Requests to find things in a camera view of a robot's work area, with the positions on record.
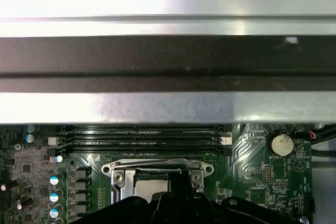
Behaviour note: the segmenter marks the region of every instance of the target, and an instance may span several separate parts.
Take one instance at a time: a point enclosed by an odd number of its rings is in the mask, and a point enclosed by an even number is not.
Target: electrolytic capacitor
[[[7,183],[7,184],[2,184],[0,186],[0,190],[1,191],[8,191],[11,190],[12,188],[16,187],[18,185],[18,181],[17,180],[12,180],[11,182]]]
[[[49,199],[51,202],[55,203],[58,201],[59,198],[63,197],[63,195],[64,191],[62,189],[57,189],[50,195]]]
[[[62,173],[57,173],[56,175],[50,178],[50,183],[53,186],[56,186],[59,182],[63,180],[63,178],[64,178],[64,175]]]
[[[64,211],[64,206],[62,204],[57,204],[54,209],[56,209],[59,213]]]
[[[34,203],[33,198],[28,197],[27,199],[25,199],[25,200],[19,202],[19,203],[17,204],[16,208],[17,208],[17,210],[21,210],[21,209],[24,209],[24,208],[26,208],[26,207],[31,206],[33,203]]]
[[[53,223],[54,224],[64,224],[64,220],[62,218],[57,218]]]
[[[49,215],[50,217],[55,219],[63,211],[64,211],[64,206],[62,204],[57,204],[52,210],[50,210]]]

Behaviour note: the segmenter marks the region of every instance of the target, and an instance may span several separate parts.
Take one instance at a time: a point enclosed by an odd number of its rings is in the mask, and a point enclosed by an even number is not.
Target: capacitor
[[[57,218],[55,221],[54,221],[54,224],[64,224],[64,220],[62,218]]]
[[[64,206],[62,204],[57,204],[52,210],[50,210],[49,215],[50,217],[55,219],[63,211],[64,211]]]
[[[21,209],[24,209],[24,208],[26,208],[26,207],[31,206],[33,203],[34,203],[33,198],[28,197],[27,199],[25,199],[25,200],[19,202],[19,203],[17,204],[16,208],[17,208],[17,210],[21,210]]]
[[[56,209],[59,213],[64,211],[64,206],[62,204],[57,204],[54,209]]]
[[[32,132],[34,132],[34,130],[35,130],[35,125],[33,125],[33,124],[29,124],[29,125],[27,126],[27,132],[28,132],[28,133],[32,133]]]
[[[57,173],[56,175],[50,178],[50,183],[53,186],[56,186],[59,182],[63,180],[63,178],[64,178],[64,175],[62,173]]]
[[[286,133],[275,133],[268,138],[267,147],[273,154],[285,157],[293,152],[294,141]]]
[[[17,180],[12,180],[11,182],[7,183],[7,184],[2,184],[0,186],[0,190],[1,191],[8,191],[11,190],[12,188],[16,187],[18,185],[18,181]]]
[[[58,217],[59,213],[58,213],[57,209],[54,209],[54,208],[53,208],[52,210],[50,210],[49,215],[50,215],[50,217],[52,217],[53,219],[56,219],[56,218]]]
[[[50,196],[49,199],[51,202],[55,203],[59,200],[59,198],[63,197],[64,192],[62,189],[57,189],[56,191],[54,191]]]
[[[32,143],[34,141],[34,139],[35,139],[35,137],[32,134],[26,135],[26,138],[25,138],[25,140],[28,144]]]

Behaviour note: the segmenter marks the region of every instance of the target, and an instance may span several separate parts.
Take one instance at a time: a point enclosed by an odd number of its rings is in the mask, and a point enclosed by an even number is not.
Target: screw
[[[205,168],[205,171],[206,171],[207,173],[212,172],[212,168],[211,168],[211,166],[207,166],[207,167]]]
[[[103,172],[108,173],[109,171],[110,171],[110,168],[108,168],[107,166],[105,166],[105,167],[103,168]]]
[[[305,216],[301,217],[300,218],[300,222],[303,223],[303,224],[309,224],[309,219]]]
[[[16,151],[20,151],[20,150],[22,149],[22,146],[21,146],[20,144],[15,144],[15,145],[14,145],[14,149],[15,149]]]
[[[123,176],[122,176],[121,173],[116,173],[116,174],[114,175],[114,179],[120,182],[120,181],[122,181]]]
[[[235,199],[230,199],[230,200],[229,200],[229,204],[230,204],[230,205],[237,205],[237,204],[238,204],[238,201],[236,201]]]

